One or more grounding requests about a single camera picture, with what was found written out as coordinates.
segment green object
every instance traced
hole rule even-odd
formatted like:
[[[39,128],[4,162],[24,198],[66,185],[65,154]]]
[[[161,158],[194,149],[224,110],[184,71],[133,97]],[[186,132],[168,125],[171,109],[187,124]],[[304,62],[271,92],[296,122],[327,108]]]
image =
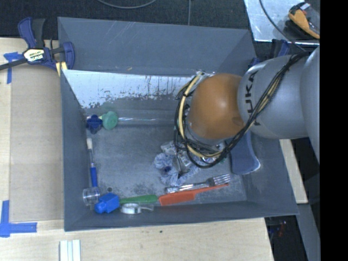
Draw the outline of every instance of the green object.
[[[101,119],[103,120],[103,127],[105,129],[113,129],[119,121],[118,115],[113,111],[103,114]]]
[[[141,196],[135,196],[135,197],[129,197],[129,198],[122,198],[120,199],[120,204],[126,204],[126,203],[156,203],[158,201],[158,197],[155,194],[149,194],[149,195],[141,195]]]

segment tape roll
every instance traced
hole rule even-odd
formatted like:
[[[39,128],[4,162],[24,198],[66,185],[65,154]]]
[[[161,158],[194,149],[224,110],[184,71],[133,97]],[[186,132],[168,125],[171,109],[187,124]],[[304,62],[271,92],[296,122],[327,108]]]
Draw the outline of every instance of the tape roll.
[[[122,205],[121,212],[128,215],[141,213],[141,207],[136,203],[126,203]]]

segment bin floor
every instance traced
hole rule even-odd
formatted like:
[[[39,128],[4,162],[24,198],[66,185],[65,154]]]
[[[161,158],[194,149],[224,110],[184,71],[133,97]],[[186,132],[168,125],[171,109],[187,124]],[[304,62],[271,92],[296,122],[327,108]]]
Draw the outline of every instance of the bin floor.
[[[153,166],[153,161],[161,153],[160,146],[172,138],[173,126],[169,125],[118,125],[112,130],[101,129],[93,135],[101,194],[112,191],[120,198],[165,194],[166,186],[160,181],[160,171]],[[209,169],[199,169],[189,182],[203,182],[226,173],[231,173],[229,160]],[[241,176],[231,175],[229,186],[198,194],[195,201],[183,204],[245,201]]]

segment blue tape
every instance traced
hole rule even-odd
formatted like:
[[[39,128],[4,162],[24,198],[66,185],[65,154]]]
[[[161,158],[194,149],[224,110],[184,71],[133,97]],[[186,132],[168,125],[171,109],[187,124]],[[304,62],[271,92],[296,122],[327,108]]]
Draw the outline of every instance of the blue tape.
[[[10,201],[2,202],[0,237],[8,238],[12,233],[36,233],[37,222],[9,223]]]
[[[12,62],[14,60],[20,60],[23,59],[23,55],[18,52],[10,52],[4,54],[5,59],[8,62]],[[10,84],[12,82],[12,68],[7,69],[7,84]]]

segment blue object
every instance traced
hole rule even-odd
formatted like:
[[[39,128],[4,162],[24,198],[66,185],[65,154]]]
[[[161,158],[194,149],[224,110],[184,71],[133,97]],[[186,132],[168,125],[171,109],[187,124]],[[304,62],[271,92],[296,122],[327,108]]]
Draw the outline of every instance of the blue object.
[[[248,65],[248,68],[251,68],[252,66],[255,66],[256,64],[259,64],[261,60],[257,57],[252,58],[250,64]]]
[[[42,39],[42,27],[45,22],[44,18],[33,19],[32,17],[27,17],[21,20],[18,24],[18,31],[21,38],[27,43],[28,49],[40,49],[44,51],[42,54],[42,58],[37,61],[27,61],[30,65],[42,65],[45,67],[49,67],[53,70],[57,70],[56,63],[57,61],[53,58],[52,51],[50,51],[47,47],[45,47],[45,43]],[[65,62],[68,69],[72,69],[75,62],[75,53],[73,49],[73,45],[71,42],[63,43],[63,49],[65,52]]]
[[[290,45],[288,44],[287,41],[281,40],[281,43],[282,43],[281,49],[279,50],[277,57],[288,55],[290,51]]]
[[[9,223],[9,200],[2,202],[0,237],[8,238],[11,233],[35,233],[37,222]]]
[[[32,29],[32,23],[32,17],[27,17],[18,23],[18,31],[21,38],[26,41],[28,48],[36,47],[36,39]]]
[[[103,120],[99,119],[97,115],[92,115],[91,118],[87,119],[86,128],[90,130],[92,134],[95,134],[103,126]]]
[[[94,205],[94,210],[99,213],[110,213],[120,206],[120,199],[116,194],[109,192],[99,198],[99,202]]]
[[[260,168],[260,162],[252,148],[250,131],[246,132],[231,150],[231,158],[234,174],[244,175]]]
[[[23,59],[23,55],[18,52],[10,52],[4,54],[5,59],[8,62],[12,62],[13,60]],[[12,68],[8,68],[7,70],[7,84],[12,82]]]
[[[91,173],[92,187],[97,187],[98,186],[97,169],[94,166],[92,166],[90,168],[90,173]]]

